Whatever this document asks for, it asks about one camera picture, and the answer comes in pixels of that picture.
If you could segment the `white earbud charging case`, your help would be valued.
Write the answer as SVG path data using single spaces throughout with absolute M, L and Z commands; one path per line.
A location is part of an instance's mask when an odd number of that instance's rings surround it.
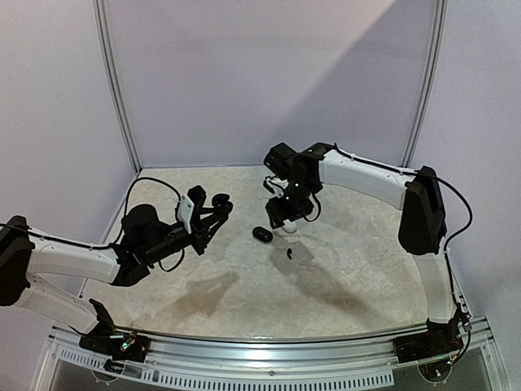
M 292 233 L 295 233 L 297 231 L 297 226 L 296 226 L 296 223 L 295 222 L 292 222 L 290 220 L 285 220 L 283 222 L 283 225 L 282 225 L 282 229 L 288 233 L 288 234 L 292 234 Z

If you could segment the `black round charging case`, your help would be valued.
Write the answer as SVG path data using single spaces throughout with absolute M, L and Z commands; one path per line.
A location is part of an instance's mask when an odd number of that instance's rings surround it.
M 230 214 L 234 206 L 228 194 L 219 193 L 212 198 L 212 207 L 216 214 Z

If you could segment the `black oval charging case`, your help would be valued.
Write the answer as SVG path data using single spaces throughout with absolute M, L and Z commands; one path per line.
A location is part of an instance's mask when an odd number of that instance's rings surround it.
M 263 244 L 268 244 L 273 241 L 274 235 L 262 226 L 256 226 L 252 229 L 252 236 Z

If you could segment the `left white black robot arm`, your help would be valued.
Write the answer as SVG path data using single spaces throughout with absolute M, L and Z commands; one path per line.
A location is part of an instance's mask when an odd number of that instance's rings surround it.
M 67 324 L 103 353 L 115 353 L 120 334 L 109 323 L 104 307 L 82 301 L 43 279 L 44 274 L 97 280 L 131 287 L 150 274 L 156 263 L 191 247 L 202 255 L 212 237 L 228 220 L 229 200 L 211 208 L 181 201 L 176 222 L 162 222 L 151 204 L 132 208 L 121 220 L 118 244 L 87 244 L 51 237 L 14 216 L 1 226 L 1 304 L 16 305 Z

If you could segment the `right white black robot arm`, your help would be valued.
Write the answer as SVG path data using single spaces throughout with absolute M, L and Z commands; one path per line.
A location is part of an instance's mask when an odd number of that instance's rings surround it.
M 263 185 L 272 194 L 265 210 L 272 229 L 296 231 L 322 207 L 317 194 L 325 185 L 347 188 L 401 211 L 398 241 L 416 262 L 427 299 L 427 326 L 421 348 L 437 355 L 451 344 L 447 326 L 457 311 L 446 255 L 445 209 L 434 169 L 417 171 L 367 160 L 336 144 L 315 143 L 296 152 L 285 143 L 271 147 L 264 158 L 270 170 Z

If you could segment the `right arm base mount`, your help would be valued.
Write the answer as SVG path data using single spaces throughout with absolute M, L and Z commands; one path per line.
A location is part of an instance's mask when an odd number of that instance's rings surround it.
M 420 361 L 453 352 L 464 354 L 468 350 L 471 317 L 457 311 L 448 323 L 426 322 L 427 330 L 393 340 L 393 351 L 399 363 Z

